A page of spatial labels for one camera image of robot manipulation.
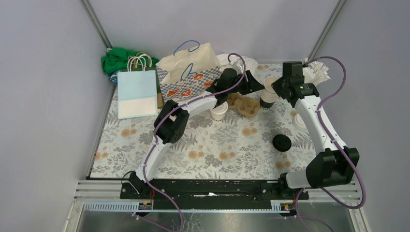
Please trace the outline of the stack of black paper cups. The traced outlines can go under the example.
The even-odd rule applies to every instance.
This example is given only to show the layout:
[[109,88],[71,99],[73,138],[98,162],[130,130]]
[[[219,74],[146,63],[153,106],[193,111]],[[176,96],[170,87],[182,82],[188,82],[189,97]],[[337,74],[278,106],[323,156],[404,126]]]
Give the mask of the stack of black paper cups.
[[272,107],[273,103],[278,100],[279,96],[272,88],[272,84],[276,82],[278,77],[268,77],[264,81],[264,89],[260,93],[260,106],[267,110]]

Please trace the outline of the white paper coffee cup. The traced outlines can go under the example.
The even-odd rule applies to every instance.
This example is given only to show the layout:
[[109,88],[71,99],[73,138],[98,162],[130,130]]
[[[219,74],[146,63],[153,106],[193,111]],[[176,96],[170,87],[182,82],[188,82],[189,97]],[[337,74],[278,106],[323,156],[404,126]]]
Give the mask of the white paper coffee cup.
[[216,111],[210,111],[211,117],[215,121],[221,121],[222,119],[225,118],[226,112],[216,112]]

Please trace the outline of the blue checkered paper bag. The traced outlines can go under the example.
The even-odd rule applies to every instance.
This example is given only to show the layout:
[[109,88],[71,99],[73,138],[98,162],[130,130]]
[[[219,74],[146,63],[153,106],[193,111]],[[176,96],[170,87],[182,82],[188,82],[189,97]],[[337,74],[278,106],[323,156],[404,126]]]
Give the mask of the blue checkered paper bag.
[[201,95],[220,76],[220,63],[210,43],[180,50],[156,63],[163,100],[186,101]]

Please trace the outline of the white coffee lid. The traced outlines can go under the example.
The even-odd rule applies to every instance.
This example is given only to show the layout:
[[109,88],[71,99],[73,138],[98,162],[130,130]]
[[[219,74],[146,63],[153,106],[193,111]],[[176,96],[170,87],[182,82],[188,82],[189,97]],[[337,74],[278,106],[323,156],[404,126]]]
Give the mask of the white coffee lid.
[[210,111],[211,111],[212,113],[221,115],[221,114],[226,113],[227,110],[228,110],[228,108],[229,108],[229,105],[228,105],[228,103],[225,101],[223,104],[221,104],[221,105],[219,105],[219,106],[217,106],[217,107],[215,107],[215,108],[213,108],[213,109],[210,109]]

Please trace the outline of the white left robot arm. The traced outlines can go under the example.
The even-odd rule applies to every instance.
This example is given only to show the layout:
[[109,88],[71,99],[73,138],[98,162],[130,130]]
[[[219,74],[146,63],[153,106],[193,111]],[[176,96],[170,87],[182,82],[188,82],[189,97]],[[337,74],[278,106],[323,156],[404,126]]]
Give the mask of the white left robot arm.
[[264,85],[259,83],[250,71],[237,74],[236,70],[226,68],[199,96],[181,103],[168,100],[154,122],[151,149],[140,166],[130,173],[132,193],[139,199],[149,195],[149,182],[154,178],[159,162],[166,150],[182,137],[191,116],[223,105],[229,94],[238,92],[247,95],[262,89]]

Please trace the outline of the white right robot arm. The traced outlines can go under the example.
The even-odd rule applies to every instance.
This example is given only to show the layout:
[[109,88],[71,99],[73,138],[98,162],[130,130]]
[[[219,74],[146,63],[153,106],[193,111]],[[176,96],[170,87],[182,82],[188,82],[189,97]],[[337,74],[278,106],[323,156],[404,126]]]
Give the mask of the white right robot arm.
[[284,62],[281,78],[271,86],[301,116],[317,153],[304,170],[280,176],[282,183],[277,186],[278,195],[289,199],[297,188],[319,189],[350,183],[359,152],[349,148],[333,128],[316,86],[305,83],[302,62]]

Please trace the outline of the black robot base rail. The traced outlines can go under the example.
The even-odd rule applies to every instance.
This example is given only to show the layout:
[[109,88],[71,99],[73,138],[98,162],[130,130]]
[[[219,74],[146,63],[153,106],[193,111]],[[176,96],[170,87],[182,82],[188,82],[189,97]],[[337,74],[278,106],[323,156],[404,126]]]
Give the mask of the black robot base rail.
[[265,210],[274,201],[293,203],[307,193],[283,180],[152,179],[146,183],[131,172],[121,184],[120,198],[146,200],[154,210]]

